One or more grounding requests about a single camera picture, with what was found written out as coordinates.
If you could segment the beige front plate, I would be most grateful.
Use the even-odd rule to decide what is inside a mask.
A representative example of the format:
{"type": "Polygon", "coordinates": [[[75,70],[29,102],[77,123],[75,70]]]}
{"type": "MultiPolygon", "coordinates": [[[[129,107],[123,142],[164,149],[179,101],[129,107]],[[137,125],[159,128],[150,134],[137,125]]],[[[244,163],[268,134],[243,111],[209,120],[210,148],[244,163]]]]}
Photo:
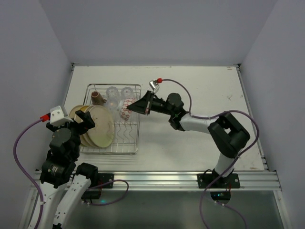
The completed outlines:
{"type": "Polygon", "coordinates": [[[98,147],[108,147],[114,139],[115,130],[111,113],[100,105],[94,105],[89,112],[95,123],[95,127],[88,131],[89,138],[98,147]]]}

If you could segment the blue patterned bowl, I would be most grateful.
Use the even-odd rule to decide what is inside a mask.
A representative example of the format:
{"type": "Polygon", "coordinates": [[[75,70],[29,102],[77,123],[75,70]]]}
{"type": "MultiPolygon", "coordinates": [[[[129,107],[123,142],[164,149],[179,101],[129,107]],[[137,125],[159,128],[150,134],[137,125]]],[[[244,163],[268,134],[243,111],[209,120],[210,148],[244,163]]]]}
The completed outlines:
{"type": "Polygon", "coordinates": [[[126,98],[121,100],[118,105],[118,111],[121,119],[124,121],[128,121],[131,116],[132,111],[129,110],[127,107],[133,104],[136,101],[136,98],[126,98]]]}

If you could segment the pink beige plate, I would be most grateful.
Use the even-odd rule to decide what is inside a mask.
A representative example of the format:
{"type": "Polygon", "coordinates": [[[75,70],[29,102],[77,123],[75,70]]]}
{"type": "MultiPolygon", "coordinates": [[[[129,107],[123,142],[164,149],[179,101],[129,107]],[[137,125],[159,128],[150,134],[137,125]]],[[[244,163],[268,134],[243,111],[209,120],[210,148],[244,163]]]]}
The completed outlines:
{"type": "MultiPolygon", "coordinates": [[[[87,112],[87,111],[89,111],[92,108],[92,106],[85,105],[84,108],[85,108],[84,112],[87,112]]],[[[97,145],[90,139],[88,133],[85,133],[83,136],[84,136],[84,139],[87,141],[87,143],[91,147],[97,147],[97,145]]]]}

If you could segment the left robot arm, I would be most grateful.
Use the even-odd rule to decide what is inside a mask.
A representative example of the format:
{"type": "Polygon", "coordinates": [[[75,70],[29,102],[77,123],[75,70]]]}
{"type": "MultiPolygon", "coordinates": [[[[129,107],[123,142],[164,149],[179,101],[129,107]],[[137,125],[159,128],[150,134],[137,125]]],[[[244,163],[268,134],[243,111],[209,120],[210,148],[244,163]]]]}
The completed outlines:
{"type": "Polygon", "coordinates": [[[84,192],[98,180],[96,166],[82,163],[76,166],[80,156],[80,136],[95,124],[89,112],[77,111],[83,119],[77,123],[68,117],[66,110],[57,106],[39,121],[53,132],[47,159],[42,164],[40,183],[31,178],[39,199],[28,225],[30,229],[62,229],[84,192]]]}

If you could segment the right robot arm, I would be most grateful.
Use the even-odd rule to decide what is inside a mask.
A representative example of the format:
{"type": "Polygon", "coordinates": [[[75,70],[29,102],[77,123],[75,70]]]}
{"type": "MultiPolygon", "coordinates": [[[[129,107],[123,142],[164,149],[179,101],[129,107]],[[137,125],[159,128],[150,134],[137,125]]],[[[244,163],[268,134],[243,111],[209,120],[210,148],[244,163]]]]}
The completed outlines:
{"type": "Polygon", "coordinates": [[[183,106],[181,96],[177,93],[171,93],[163,100],[152,91],[147,91],[127,109],[143,115],[149,115],[151,111],[166,114],[170,116],[169,123],[175,130],[210,134],[220,151],[213,172],[223,178],[228,177],[234,170],[231,164],[250,139],[249,132],[231,113],[221,114],[211,120],[200,119],[191,116],[183,106]]]}

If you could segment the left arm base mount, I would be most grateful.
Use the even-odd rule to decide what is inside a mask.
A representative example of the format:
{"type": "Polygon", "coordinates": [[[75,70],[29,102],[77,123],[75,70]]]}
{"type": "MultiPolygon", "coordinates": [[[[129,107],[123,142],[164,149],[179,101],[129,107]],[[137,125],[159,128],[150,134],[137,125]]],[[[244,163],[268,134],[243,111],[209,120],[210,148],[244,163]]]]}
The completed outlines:
{"type": "MultiPolygon", "coordinates": [[[[96,178],[94,183],[90,185],[90,187],[102,185],[102,184],[105,184],[105,183],[113,181],[113,180],[114,180],[113,173],[99,173],[98,177],[96,178]]],[[[113,188],[113,183],[110,183],[103,187],[99,187],[98,189],[92,189],[89,191],[85,191],[84,194],[82,195],[81,199],[82,199],[82,201],[88,201],[90,203],[93,203],[94,200],[100,199],[100,197],[102,196],[102,192],[104,190],[108,190],[108,189],[112,189],[112,188],[113,188]]]]}

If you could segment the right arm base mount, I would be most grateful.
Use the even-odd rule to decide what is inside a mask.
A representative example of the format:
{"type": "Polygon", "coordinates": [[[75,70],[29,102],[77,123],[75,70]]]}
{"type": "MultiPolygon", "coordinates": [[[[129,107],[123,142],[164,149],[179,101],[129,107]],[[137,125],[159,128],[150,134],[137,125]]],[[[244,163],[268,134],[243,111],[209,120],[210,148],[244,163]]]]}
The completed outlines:
{"type": "MultiPolygon", "coordinates": [[[[210,169],[197,174],[198,188],[205,189],[215,178],[217,178],[217,173],[210,169]]],[[[227,204],[231,199],[232,189],[240,187],[238,174],[231,172],[227,177],[220,177],[209,187],[210,196],[216,202],[227,204]]]]}

